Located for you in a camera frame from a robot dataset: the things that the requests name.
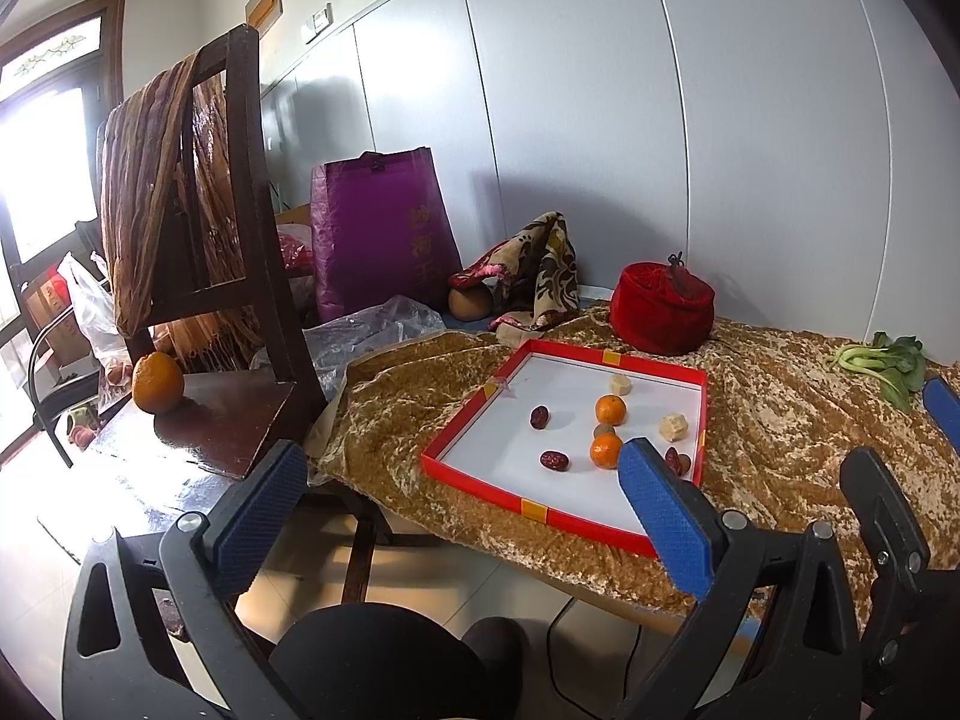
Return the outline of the framed wall picture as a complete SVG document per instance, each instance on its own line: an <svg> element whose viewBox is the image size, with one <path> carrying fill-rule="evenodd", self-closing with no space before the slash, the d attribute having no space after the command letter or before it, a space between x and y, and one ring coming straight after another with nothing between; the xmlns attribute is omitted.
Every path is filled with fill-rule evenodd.
<svg viewBox="0 0 960 720"><path fill-rule="evenodd" d="M267 34L281 15L283 0L247 0L244 7L244 21L260 36Z"/></svg>

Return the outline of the dark wooden chair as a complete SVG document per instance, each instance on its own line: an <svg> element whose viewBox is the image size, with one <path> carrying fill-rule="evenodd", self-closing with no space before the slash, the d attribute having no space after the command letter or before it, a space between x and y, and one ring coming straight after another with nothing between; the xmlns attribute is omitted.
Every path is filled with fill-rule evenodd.
<svg viewBox="0 0 960 720"><path fill-rule="evenodd" d="M236 26L161 71L107 117L99 221L116 322L134 361L184 337L181 403L126 406L122 454L156 470L185 452L241 481L327 400L283 268L260 120L259 35Z"/></svg>

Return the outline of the red jujube date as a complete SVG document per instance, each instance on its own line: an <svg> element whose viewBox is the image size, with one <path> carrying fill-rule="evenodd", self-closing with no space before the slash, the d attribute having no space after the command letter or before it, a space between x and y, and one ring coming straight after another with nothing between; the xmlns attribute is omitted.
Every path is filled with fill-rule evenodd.
<svg viewBox="0 0 960 720"><path fill-rule="evenodd" d="M540 465L552 472L566 472L569 468L569 458L558 450L547 450L540 455Z"/></svg>
<svg viewBox="0 0 960 720"><path fill-rule="evenodd" d="M669 449L667 449L664 455L664 461L675 475L680 476L679 452L677 452L675 447L669 447Z"/></svg>
<svg viewBox="0 0 960 720"><path fill-rule="evenodd" d="M534 410L530 411L530 426L534 429L544 429L549 421L550 411L546 406L535 406Z"/></svg>

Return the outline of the brown floral fabric bundle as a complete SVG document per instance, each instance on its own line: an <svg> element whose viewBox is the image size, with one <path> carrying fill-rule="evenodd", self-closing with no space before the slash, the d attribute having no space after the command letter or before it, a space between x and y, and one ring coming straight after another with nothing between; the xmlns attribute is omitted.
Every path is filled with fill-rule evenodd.
<svg viewBox="0 0 960 720"><path fill-rule="evenodd" d="M449 314L487 322L517 348L579 314L576 250L565 216L549 211L448 279Z"/></svg>

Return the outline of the clear plastic bag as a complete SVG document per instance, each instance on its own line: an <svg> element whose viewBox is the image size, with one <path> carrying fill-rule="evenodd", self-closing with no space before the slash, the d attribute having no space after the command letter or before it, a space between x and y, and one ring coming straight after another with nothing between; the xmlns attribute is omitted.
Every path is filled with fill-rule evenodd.
<svg viewBox="0 0 960 720"><path fill-rule="evenodd" d="M322 393L332 401L353 359L444 330L443 317L436 310L405 296L394 296L382 304L306 328L302 338Z"/></svg>

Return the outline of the purple gift bag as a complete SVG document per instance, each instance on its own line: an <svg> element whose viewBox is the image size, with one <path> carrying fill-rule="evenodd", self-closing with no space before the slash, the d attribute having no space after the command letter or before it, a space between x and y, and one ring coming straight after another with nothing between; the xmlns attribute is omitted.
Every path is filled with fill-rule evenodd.
<svg viewBox="0 0 960 720"><path fill-rule="evenodd" d="M320 320L405 296L436 307L460 270L426 146L314 167L314 286Z"/></svg>

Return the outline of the green bok choy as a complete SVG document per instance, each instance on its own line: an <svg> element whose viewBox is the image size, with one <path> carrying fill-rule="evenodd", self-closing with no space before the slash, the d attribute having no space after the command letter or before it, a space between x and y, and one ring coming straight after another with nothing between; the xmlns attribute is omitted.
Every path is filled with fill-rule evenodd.
<svg viewBox="0 0 960 720"><path fill-rule="evenodd" d="M918 337L890 338L875 332L869 343L836 348L827 362L848 374L877 380L882 398L905 413L913 409L914 397L926 383L928 360Z"/></svg>

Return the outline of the orange tangerine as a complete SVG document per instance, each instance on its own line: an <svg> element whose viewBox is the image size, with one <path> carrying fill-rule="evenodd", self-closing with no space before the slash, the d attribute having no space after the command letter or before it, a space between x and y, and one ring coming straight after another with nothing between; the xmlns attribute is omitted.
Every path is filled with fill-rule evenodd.
<svg viewBox="0 0 960 720"><path fill-rule="evenodd" d="M623 442L615 433L597 434L590 443L590 461L592 461L597 468L615 470L615 468L619 466L619 456L622 445Z"/></svg>
<svg viewBox="0 0 960 720"><path fill-rule="evenodd" d="M596 401L594 411L596 411L597 421L612 427L623 424L628 413L625 400L620 395L613 394L602 395Z"/></svg>

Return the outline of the red white shallow box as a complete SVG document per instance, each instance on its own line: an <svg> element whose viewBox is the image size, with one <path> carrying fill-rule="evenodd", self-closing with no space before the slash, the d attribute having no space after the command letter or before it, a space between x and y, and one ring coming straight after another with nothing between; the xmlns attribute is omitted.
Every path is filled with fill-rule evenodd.
<svg viewBox="0 0 960 720"><path fill-rule="evenodd" d="M659 421L683 413L690 424L675 442L692 459L686 473L703 476L708 374L700 369L608 349L558 341L530 340L517 348L421 452L421 466L441 483L562 532L651 557L652 543L626 500L613 470L597 468L589 447L597 426L596 401L610 394L613 374L633 383L623 395L626 419L615 427L622 440L640 437L656 449ZM544 405L550 421L530 426L530 411ZM569 458L566 472L540 465L540 455L558 450Z"/></svg>

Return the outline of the pale cut fruit chunk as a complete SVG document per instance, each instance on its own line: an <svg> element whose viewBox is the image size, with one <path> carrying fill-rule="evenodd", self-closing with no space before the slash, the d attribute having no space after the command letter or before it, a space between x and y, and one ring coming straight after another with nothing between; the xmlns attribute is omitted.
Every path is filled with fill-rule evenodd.
<svg viewBox="0 0 960 720"><path fill-rule="evenodd" d="M610 387L610 392L612 392L613 395L619 395L619 397L621 397L622 395L630 394L633 383L623 374L613 374L608 383L608 387Z"/></svg>

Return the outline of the striped brown scarf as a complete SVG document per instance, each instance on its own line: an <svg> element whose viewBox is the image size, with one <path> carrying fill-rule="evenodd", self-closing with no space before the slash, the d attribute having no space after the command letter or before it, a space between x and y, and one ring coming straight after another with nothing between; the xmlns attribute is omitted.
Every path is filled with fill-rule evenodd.
<svg viewBox="0 0 960 720"><path fill-rule="evenodd" d="M161 71L114 107L99 146L99 220L114 319L130 338L153 305L160 239L169 208L184 206L182 127L194 135L190 158L199 192L202 254L217 283L244 275L229 183L226 96L219 76L190 83L197 57Z"/></svg>

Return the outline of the red velvet pouch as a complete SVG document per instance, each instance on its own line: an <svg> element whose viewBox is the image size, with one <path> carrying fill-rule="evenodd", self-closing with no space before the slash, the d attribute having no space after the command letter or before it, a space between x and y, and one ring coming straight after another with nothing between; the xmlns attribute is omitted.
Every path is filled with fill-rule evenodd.
<svg viewBox="0 0 960 720"><path fill-rule="evenodd" d="M716 293L686 268L682 252L664 263L625 266L613 289L608 321L613 332L645 353L693 353L709 338Z"/></svg>

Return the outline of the large orange on chair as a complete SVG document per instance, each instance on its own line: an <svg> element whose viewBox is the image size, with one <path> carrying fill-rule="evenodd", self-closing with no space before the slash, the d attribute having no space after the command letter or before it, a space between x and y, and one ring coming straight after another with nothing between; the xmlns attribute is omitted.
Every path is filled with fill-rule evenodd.
<svg viewBox="0 0 960 720"><path fill-rule="evenodd" d="M161 351L142 356L132 374L132 400L150 415L174 410L184 396L184 374L178 363Z"/></svg>

